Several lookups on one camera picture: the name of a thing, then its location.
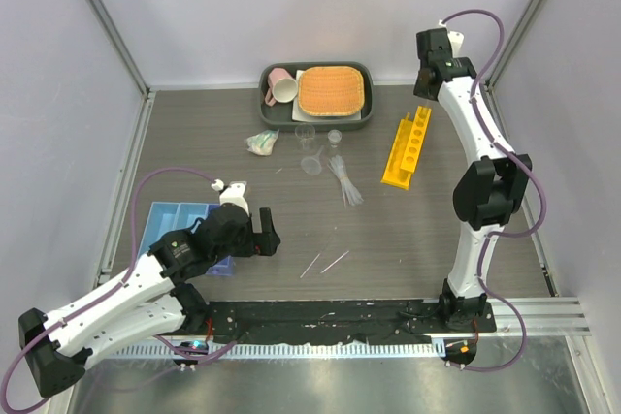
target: yellow test tube rack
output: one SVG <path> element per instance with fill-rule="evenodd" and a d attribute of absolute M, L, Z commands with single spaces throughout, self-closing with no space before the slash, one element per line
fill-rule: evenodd
<path fill-rule="evenodd" d="M 382 183 L 409 189 L 409 182 L 416 171 L 430 118 L 430 108 L 418 107 L 413 120 L 409 119 L 409 113 L 401 120 L 390 149 L 384 176 L 381 178 Z"/>

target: orange basket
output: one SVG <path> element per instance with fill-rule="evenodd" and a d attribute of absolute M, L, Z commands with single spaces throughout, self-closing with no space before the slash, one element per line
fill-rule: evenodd
<path fill-rule="evenodd" d="M 311 116 L 350 116 L 365 104 L 362 74 L 351 67 L 313 67 L 300 77 L 298 102 Z"/>

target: plastic bag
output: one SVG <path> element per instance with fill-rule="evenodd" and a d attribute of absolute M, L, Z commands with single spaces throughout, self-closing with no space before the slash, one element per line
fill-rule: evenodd
<path fill-rule="evenodd" d="M 279 133 L 280 130 L 266 130 L 263 133 L 247 138 L 245 143 L 248 144 L 248 150 L 253 154 L 268 156 L 272 154 L 272 149 Z"/>

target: blue tray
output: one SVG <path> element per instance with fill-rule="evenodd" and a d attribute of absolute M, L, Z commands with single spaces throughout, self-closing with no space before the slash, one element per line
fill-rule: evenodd
<path fill-rule="evenodd" d="M 197 218 L 205 218 L 217 207 L 219 207 L 218 204 L 160 202 L 151 204 L 143 240 L 138 249 L 138 256 L 145 254 L 149 247 L 162 238 L 165 233 L 187 228 Z M 232 276 L 234 273 L 235 264 L 231 256 L 222 259 L 207 270 L 207 275 Z"/>

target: pink mug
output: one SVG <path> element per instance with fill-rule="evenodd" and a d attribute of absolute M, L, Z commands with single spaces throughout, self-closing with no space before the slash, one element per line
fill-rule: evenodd
<path fill-rule="evenodd" d="M 265 103 L 291 102 L 298 95 L 298 82 L 284 68 L 275 68 L 268 75 L 268 92 Z"/>

